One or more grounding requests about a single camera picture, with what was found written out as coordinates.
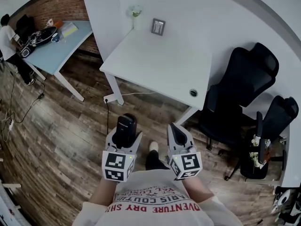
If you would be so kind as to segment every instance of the sneaker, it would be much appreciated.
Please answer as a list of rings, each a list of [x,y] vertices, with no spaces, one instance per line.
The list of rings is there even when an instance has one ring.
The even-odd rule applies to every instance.
[[[36,79],[32,79],[27,85],[32,85],[35,81]]]
[[[156,141],[152,141],[150,144],[150,152],[155,150],[156,152],[159,151],[159,145]]]

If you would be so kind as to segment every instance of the white shirt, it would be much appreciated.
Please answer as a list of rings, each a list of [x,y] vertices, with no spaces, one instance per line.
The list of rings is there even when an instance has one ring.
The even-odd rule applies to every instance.
[[[0,51],[4,60],[8,60],[16,53],[16,48],[10,42],[15,35],[15,31],[9,25],[0,29]]]
[[[109,206],[84,202],[73,226],[242,226],[217,197],[194,202],[171,170],[138,171]]]

